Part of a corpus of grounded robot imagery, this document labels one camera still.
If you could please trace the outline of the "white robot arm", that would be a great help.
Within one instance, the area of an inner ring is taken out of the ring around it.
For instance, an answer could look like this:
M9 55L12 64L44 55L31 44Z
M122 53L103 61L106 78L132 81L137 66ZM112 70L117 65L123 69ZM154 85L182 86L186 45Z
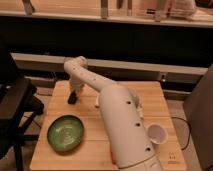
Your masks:
M74 90L85 84L99 93L98 103L119 171L164 171L137 111L138 98L120 83L87 70L87 60L64 63Z

